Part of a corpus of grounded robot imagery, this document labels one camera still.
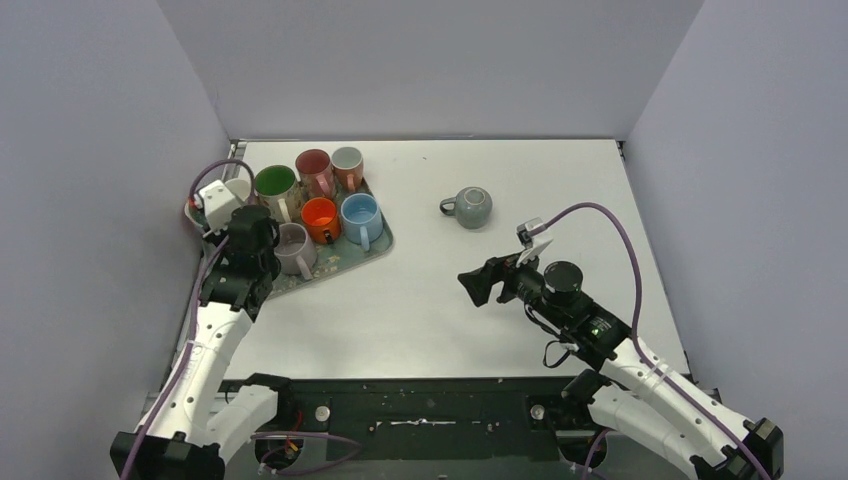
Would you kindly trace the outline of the lilac ribbed mug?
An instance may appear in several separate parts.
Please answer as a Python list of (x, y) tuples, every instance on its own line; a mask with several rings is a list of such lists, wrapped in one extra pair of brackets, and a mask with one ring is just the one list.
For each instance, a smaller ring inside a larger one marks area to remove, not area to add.
[(297, 223), (285, 223), (279, 226), (278, 231), (279, 244), (274, 253), (280, 262), (281, 272), (312, 280), (318, 254), (306, 228)]

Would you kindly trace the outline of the cream floral mug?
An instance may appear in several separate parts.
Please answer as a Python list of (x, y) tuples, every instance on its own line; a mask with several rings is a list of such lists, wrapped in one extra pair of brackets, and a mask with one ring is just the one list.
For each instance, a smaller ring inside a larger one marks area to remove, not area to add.
[(261, 170), (255, 177), (255, 191), (260, 203), (269, 209), (277, 222), (292, 223), (301, 219), (306, 196), (290, 167), (272, 165)]

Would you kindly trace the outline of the orange mug black handle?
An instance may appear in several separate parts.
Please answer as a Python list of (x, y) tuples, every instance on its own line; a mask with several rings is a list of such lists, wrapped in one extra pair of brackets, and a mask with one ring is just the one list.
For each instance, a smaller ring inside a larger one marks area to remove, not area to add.
[(342, 234), (337, 206), (328, 198), (308, 200), (301, 209), (301, 219), (310, 237), (317, 244), (331, 245)]

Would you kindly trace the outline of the grey-blue round mug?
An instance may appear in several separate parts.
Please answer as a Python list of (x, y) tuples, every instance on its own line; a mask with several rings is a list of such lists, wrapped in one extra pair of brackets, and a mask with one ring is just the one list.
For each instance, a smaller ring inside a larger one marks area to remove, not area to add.
[(443, 215), (453, 217), (465, 229), (484, 227), (493, 210), (491, 195), (481, 187), (469, 186), (454, 197), (443, 199), (439, 204)]

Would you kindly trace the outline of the speckled dark pink mug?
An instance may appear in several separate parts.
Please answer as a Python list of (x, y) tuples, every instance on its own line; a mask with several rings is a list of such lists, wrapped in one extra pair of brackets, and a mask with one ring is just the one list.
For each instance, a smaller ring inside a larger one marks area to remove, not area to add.
[(329, 154), (321, 149), (309, 149), (300, 153), (295, 160), (301, 182), (310, 198), (335, 197), (335, 177)]

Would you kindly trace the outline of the light blue ribbed mug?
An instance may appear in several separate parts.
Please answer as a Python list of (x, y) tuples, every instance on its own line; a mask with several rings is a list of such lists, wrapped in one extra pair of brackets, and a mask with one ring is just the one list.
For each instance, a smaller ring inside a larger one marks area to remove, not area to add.
[(372, 195), (349, 195), (340, 207), (340, 217), (345, 238), (366, 252), (383, 233), (382, 212)]

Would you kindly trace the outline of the salmon dotted mug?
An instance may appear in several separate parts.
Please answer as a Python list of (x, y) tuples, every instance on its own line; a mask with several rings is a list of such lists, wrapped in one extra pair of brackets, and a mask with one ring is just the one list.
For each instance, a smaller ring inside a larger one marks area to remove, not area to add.
[(364, 157), (354, 147), (341, 147), (331, 155), (331, 164), (339, 184), (348, 193), (356, 192), (364, 177)]

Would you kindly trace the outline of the faceted pink mug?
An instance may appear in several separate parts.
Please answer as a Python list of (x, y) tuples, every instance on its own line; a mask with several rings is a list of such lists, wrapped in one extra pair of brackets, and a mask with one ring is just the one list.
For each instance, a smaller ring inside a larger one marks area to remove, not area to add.
[(242, 204), (255, 202), (254, 190), (249, 180), (233, 178), (226, 181), (224, 185)]

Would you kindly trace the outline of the smooth pink mug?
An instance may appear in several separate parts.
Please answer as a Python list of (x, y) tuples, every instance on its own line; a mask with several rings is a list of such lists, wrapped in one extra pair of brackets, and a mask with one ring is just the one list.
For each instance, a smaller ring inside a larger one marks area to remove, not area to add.
[(184, 215), (190, 223), (200, 231), (206, 231), (208, 226), (203, 213), (196, 207), (191, 199), (188, 199), (184, 205)]

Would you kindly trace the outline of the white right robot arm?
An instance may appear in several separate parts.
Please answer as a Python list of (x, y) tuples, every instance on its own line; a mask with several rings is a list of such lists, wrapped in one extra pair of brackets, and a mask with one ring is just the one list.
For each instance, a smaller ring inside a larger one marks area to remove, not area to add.
[(493, 257), (459, 282), (473, 304), (514, 299), (527, 317), (587, 364), (563, 392), (591, 421), (664, 458), (689, 479), (778, 479), (784, 437), (772, 421), (752, 421), (727, 408), (661, 360), (631, 328), (582, 290), (583, 275), (567, 261), (538, 271), (535, 260)]

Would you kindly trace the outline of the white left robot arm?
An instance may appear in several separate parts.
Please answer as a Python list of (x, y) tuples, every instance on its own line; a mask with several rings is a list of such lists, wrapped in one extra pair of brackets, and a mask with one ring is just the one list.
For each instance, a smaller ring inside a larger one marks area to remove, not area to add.
[(221, 479), (238, 449), (264, 423), (292, 423), (296, 403), (276, 387), (250, 386), (211, 412), (230, 361), (281, 272), (278, 222), (268, 208), (231, 215), (191, 290), (181, 353), (152, 407), (132, 432), (116, 434), (110, 458), (122, 479)]

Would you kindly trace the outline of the blue floral blossom tray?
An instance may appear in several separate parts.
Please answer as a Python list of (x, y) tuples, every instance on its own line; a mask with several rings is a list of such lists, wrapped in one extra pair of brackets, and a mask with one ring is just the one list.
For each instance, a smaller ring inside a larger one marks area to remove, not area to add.
[[(252, 204), (242, 204), (242, 206), (262, 205), (255, 191), (255, 181), (251, 182), (251, 184), (254, 190), (255, 202)], [(337, 206), (341, 227), (342, 221), (339, 208), (348, 196), (338, 197), (335, 195), (332, 199)], [(234, 310), (243, 308), (254, 312), (267, 298), (279, 296), (309, 283), (341, 274), (387, 253), (393, 244), (393, 237), (384, 220), (383, 226), (382, 235), (373, 242), (368, 252), (364, 251), (359, 245), (348, 241), (343, 234), (343, 230), (338, 240), (331, 245), (317, 244), (312, 240), (317, 249), (318, 257), (312, 269), (313, 279), (309, 281), (300, 276), (289, 276), (282, 272), (276, 279), (271, 279), (269, 275), (264, 275), (260, 278), (239, 275), (228, 266), (228, 261), (225, 258), (225, 246), (228, 242), (228, 226), (218, 232), (212, 232), (208, 227), (203, 233), (211, 241), (214, 253), (211, 271), (200, 288), (200, 301), (203, 304), (209, 302), (228, 304)]]

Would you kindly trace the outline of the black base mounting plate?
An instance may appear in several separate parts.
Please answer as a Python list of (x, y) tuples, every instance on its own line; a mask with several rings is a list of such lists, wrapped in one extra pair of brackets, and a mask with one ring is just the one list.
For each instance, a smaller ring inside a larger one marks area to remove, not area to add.
[(361, 460), (577, 460), (600, 426), (565, 399), (571, 377), (292, 380), (262, 433), (332, 434), (326, 457)]

